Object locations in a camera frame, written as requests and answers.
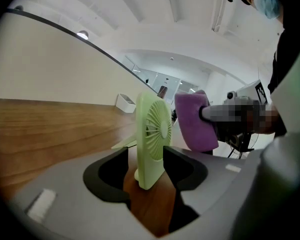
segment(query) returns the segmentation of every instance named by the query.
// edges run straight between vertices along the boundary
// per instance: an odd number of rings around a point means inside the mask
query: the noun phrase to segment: person
[[[242,0],[242,2],[254,7],[270,20],[278,20],[284,28],[274,54],[272,76],[267,86],[272,94],[300,52],[300,0]],[[266,127],[257,133],[275,133],[275,137],[284,135],[287,131],[276,108],[270,106],[266,113]]]

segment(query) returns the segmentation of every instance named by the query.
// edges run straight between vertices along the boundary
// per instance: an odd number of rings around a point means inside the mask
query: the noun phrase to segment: face mask
[[[253,0],[256,9],[268,19],[276,19],[280,16],[279,0]]]

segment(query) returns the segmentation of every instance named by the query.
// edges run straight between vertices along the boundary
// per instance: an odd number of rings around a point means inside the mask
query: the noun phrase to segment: purple cleaning pad
[[[207,95],[202,92],[178,93],[174,102],[181,133],[189,149],[195,152],[216,149],[219,144],[212,124],[199,118],[200,107],[209,105]]]

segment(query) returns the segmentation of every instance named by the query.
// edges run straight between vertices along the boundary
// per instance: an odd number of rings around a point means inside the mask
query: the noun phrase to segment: white ceiling
[[[172,26],[182,26],[189,33],[195,30],[211,36],[215,29],[227,42],[262,58],[265,64],[276,47],[277,33],[282,32],[279,23],[240,0],[14,0],[9,7],[17,5],[75,33],[86,30],[95,45],[140,25],[160,25],[169,32]]]
[[[155,62],[156,65],[162,65],[167,68],[186,69],[189,71],[200,71],[210,73],[208,64],[201,60],[162,51],[153,50],[127,50],[124,53],[141,69],[147,69],[149,63]]]

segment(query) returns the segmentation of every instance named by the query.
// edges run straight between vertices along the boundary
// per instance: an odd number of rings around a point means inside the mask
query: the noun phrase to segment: curved wall
[[[23,11],[0,21],[0,99],[114,105],[153,92],[110,55],[71,31]]]
[[[212,30],[140,24],[101,37],[96,43],[107,51],[147,50],[183,55],[219,68],[245,84],[258,80],[255,56]]]

